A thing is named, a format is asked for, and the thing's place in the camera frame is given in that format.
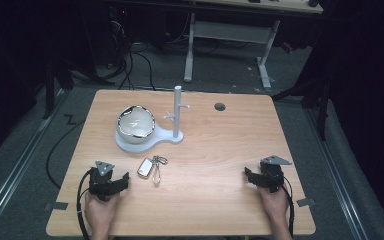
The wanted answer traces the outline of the black metal stand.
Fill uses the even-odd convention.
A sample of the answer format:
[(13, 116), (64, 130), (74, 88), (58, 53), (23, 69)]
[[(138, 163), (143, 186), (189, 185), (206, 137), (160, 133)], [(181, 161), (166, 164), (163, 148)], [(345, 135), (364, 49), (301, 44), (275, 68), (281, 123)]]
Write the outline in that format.
[(55, 108), (55, 82), (58, 82), (63, 90), (71, 90), (74, 86), (69, 65), (63, 58), (51, 58), (46, 65), (45, 119), (51, 116)]

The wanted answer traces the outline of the person's right hand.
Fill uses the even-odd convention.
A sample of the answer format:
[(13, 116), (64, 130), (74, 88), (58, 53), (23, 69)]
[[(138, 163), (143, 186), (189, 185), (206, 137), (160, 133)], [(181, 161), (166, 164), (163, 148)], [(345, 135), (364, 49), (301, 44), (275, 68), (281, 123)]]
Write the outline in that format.
[(285, 222), (288, 209), (288, 200), (283, 190), (271, 193), (268, 189), (258, 187), (261, 195), (263, 208), (272, 223)]

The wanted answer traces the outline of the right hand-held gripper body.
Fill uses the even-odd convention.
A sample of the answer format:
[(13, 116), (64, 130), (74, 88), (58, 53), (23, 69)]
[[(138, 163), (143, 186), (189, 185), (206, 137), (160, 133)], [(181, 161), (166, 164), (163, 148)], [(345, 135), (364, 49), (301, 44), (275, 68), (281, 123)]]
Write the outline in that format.
[(263, 176), (263, 187), (271, 193), (277, 192), (284, 184), (282, 165), (291, 165), (291, 162), (276, 155), (260, 160), (260, 171)]

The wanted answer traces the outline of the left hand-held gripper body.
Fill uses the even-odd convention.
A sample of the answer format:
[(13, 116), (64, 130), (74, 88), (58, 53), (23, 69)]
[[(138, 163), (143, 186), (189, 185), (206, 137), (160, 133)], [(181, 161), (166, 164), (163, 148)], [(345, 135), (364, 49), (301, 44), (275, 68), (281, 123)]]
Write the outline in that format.
[(97, 160), (90, 170), (89, 192), (101, 201), (109, 201), (109, 188), (115, 165)]

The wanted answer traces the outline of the white key stand with pegs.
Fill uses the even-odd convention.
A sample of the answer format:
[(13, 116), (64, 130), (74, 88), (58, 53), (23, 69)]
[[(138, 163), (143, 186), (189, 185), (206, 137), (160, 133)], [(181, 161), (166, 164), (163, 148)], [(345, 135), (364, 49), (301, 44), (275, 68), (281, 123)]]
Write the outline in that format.
[(178, 144), (180, 143), (183, 138), (184, 134), (180, 130), (180, 116), (181, 116), (181, 108), (189, 108), (189, 105), (183, 104), (181, 102), (181, 95), (182, 95), (182, 87), (176, 86), (174, 88), (174, 102), (173, 102), (173, 113), (167, 113), (165, 115), (166, 119), (170, 119), (172, 121), (172, 128), (171, 129), (165, 129), (161, 127), (158, 122), (155, 119), (155, 129), (153, 134), (143, 143), (140, 144), (130, 144), (124, 141), (117, 133), (115, 132), (115, 141), (116, 144), (124, 151), (130, 152), (130, 153), (143, 153), (151, 148), (153, 148), (155, 145), (159, 143), (172, 143), (172, 144)]

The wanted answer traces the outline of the person's left hand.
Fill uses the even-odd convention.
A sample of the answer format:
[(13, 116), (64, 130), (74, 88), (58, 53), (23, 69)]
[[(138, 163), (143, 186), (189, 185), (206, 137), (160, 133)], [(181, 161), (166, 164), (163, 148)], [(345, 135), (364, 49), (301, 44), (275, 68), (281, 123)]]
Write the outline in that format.
[(85, 215), (94, 235), (108, 234), (115, 217), (120, 195), (113, 195), (108, 201), (87, 192), (85, 195)]

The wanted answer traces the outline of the silver car key fob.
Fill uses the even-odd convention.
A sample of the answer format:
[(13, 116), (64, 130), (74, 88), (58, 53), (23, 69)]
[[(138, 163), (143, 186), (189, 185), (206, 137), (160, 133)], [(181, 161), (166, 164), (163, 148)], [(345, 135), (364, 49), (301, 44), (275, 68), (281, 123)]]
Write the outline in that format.
[(153, 170), (153, 167), (154, 167), (153, 160), (149, 158), (145, 158), (137, 170), (138, 176), (140, 178), (147, 179), (150, 176)]

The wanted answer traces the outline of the metal floor rail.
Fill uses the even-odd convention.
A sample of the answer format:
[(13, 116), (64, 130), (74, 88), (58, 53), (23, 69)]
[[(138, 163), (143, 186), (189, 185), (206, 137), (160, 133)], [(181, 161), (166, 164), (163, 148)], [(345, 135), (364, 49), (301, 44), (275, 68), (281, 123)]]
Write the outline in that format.
[(45, 112), (45, 91), (38, 95), (39, 103), (34, 106), (12, 128), (0, 147), (0, 216), (33, 161), (38, 144), (48, 129), (55, 112), (69, 96), (69, 90), (56, 92), (54, 109)]
[(318, 145), (322, 151), (323, 159), (327, 168), (331, 185), (335, 191), (336, 197), (346, 218), (354, 240), (368, 240), (367, 232), (361, 222), (354, 201), (352, 200), (345, 183), (337, 169), (334, 158), (330, 152), (328, 144), (319, 134), (317, 120), (311, 110), (304, 110), (304, 114), (315, 135)]

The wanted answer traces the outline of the wooden desk with white legs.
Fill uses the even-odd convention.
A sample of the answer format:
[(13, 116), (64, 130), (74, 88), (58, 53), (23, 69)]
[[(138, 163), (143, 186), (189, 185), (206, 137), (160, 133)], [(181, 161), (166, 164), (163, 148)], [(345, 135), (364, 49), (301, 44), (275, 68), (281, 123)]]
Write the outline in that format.
[[(271, 89), (266, 61), (277, 35), (282, 17), (320, 17), (323, 7), (319, 0), (114, 0), (131, 7), (162, 10), (182, 10), (189, 15), (188, 52), (185, 60), (184, 81), (193, 79), (194, 41), (196, 38), (263, 44), (265, 49), (256, 58), (262, 87)], [(228, 17), (267, 17), (272, 24), (239, 24), (237, 20), (222, 23), (217, 20), (198, 20), (198, 13), (226, 14)]]

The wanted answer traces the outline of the white bowl with metallic rim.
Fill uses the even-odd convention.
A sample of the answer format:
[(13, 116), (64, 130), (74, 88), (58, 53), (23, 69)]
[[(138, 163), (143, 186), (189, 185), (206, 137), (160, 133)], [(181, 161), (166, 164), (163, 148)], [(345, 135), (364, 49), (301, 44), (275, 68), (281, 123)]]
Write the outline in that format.
[(145, 142), (154, 132), (156, 123), (153, 114), (143, 106), (124, 109), (116, 120), (116, 131), (127, 143)]

